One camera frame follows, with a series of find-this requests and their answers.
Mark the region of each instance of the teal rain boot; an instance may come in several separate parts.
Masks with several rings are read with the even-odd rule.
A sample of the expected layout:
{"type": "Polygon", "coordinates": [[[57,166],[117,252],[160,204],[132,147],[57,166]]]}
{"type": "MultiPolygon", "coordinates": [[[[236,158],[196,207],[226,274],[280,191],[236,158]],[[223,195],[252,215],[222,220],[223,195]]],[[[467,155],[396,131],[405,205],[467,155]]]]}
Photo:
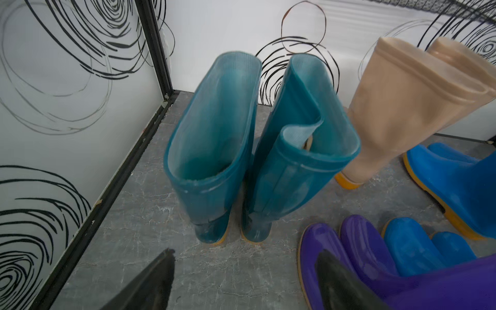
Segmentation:
{"type": "Polygon", "coordinates": [[[172,134],[164,169],[198,239],[225,239],[248,168],[262,65],[229,52],[214,62],[172,134]]]}
{"type": "Polygon", "coordinates": [[[308,54],[292,56],[254,155],[243,236],[265,240],[272,221],[309,201],[359,151],[360,139],[324,63],[308,54]]]}
{"type": "Polygon", "coordinates": [[[496,152],[479,161],[447,146],[432,149],[441,156],[423,145],[403,155],[412,179],[441,204],[461,234],[474,240],[496,238],[496,152]]]}

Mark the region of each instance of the black swirl pattern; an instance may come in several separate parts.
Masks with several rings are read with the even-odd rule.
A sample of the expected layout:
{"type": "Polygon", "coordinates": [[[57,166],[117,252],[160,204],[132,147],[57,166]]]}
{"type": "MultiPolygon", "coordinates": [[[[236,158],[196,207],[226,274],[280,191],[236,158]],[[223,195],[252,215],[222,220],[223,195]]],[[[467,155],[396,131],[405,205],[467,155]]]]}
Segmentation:
{"type": "Polygon", "coordinates": [[[336,92],[339,90],[339,66],[331,53],[321,44],[309,42],[303,37],[283,37],[265,45],[255,56],[262,61],[262,77],[258,103],[272,106],[282,84],[284,71],[292,55],[302,53],[317,56],[329,70],[336,92]]]}
{"type": "MultiPolygon", "coordinates": [[[[172,34],[165,1],[154,6],[159,26],[172,34]]],[[[106,112],[115,80],[153,66],[133,0],[0,1],[0,44],[0,104],[47,135],[89,128],[106,112]],[[39,59],[19,60],[26,48],[18,36],[39,48],[24,57],[39,59]],[[51,56],[59,52],[65,58],[51,56]]]]}
{"type": "MultiPolygon", "coordinates": [[[[157,20],[165,24],[165,2],[154,4],[157,20]]],[[[139,18],[131,18],[137,15],[132,0],[26,0],[26,5],[50,37],[92,74],[123,79],[145,62],[151,65],[139,18]],[[40,12],[45,5],[53,16],[40,12]]]]}
{"type": "Polygon", "coordinates": [[[0,309],[24,309],[91,207],[68,180],[23,166],[0,166],[0,205],[0,309]]]}
{"type": "Polygon", "coordinates": [[[426,50],[437,37],[459,41],[496,64],[496,0],[454,1],[432,21],[417,46],[426,50]],[[453,13],[446,19],[448,11],[453,13]]]}

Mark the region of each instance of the tall rubber boot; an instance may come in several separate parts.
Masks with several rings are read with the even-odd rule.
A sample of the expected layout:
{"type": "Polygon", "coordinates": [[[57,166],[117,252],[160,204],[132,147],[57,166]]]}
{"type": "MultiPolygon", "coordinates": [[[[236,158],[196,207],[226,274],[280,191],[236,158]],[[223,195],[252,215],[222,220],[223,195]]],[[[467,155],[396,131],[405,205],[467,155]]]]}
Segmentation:
{"type": "Polygon", "coordinates": [[[348,109],[361,153],[336,176],[344,188],[369,180],[488,92],[454,67],[397,38],[380,38],[348,109]]]}
{"type": "Polygon", "coordinates": [[[384,240],[364,217],[343,221],[341,242],[358,277],[393,309],[496,308],[496,255],[401,277],[384,240]]]}
{"type": "Polygon", "coordinates": [[[359,151],[324,63],[292,56],[253,158],[242,235],[265,240],[272,221],[309,201],[359,151]]]}
{"type": "Polygon", "coordinates": [[[471,163],[417,145],[403,161],[415,183],[441,204],[445,217],[461,234],[474,240],[496,238],[496,152],[471,163]]]}
{"type": "Polygon", "coordinates": [[[413,276],[476,259],[459,235],[439,232],[431,240],[415,220],[408,217],[389,221],[382,237],[401,276],[413,276]]]}
{"type": "Polygon", "coordinates": [[[443,62],[457,68],[466,75],[480,81],[489,89],[486,96],[475,104],[466,106],[444,127],[448,127],[496,97],[496,66],[479,56],[460,42],[446,37],[437,38],[427,52],[443,62]]]}
{"type": "Polygon", "coordinates": [[[261,69],[252,55],[220,55],[167,145],[165,172],[201,242],[226,237],[251,155],[261,69]]]}

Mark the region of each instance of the beige rain boot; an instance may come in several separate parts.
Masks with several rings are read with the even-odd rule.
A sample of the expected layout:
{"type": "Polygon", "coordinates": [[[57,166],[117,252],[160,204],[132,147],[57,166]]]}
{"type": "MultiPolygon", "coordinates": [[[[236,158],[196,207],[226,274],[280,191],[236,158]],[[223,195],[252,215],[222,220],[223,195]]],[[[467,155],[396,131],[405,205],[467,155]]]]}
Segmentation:
{"type": "Polygon", "coordinates": [[[496,67],[473,50],[460,42],[440,37],[429,46],[427,52],[478,80],[489,89],[486,96],[483,96],[476,104],[467,106],[461,110],[443,128],[453,125],[476,109],[491,102],[496,97],[496,67]]]}
{"type": "Polygon", "coordinates": [[[360,154],[337,182],[358,188],[486,96],[479,81],[397,38],[380,38],[348,109],[360,154]]]}

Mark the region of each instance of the gray floor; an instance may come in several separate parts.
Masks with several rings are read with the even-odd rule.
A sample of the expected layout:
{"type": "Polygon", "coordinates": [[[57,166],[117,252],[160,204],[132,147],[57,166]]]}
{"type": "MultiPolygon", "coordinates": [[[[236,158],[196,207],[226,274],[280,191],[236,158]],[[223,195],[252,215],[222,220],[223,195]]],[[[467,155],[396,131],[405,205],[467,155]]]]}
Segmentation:
{"type": "MultiPolygon", "coordinates": [[[[332,180],[304,207],[275,222],[261,246],[240,238],[238,199],[226,241],[218,247],[201,244],[162,167],[168,139],[191,96],[181,93],[168,111],[52,309],[99,309],[170,247],[176,250],[177,264],[168,309],[303,310],[307,306],[298,280],[296,249],[308,224],[323,221],[337,229],[346,216],[361,214],[380,229],[393,217],[409,216],[429,234],[456,232],[397,158],[357,190],[344,190],[332,180]]],[[[258,107],[256,136],[269,113],[269,107],[258,107]]],[[[425,144],[437,141],[477,158],[495,150],[487,144],[437,136],[425,144]]],[[[469,244],[479,256],[496,252],[496,240],[469,244]]]]}

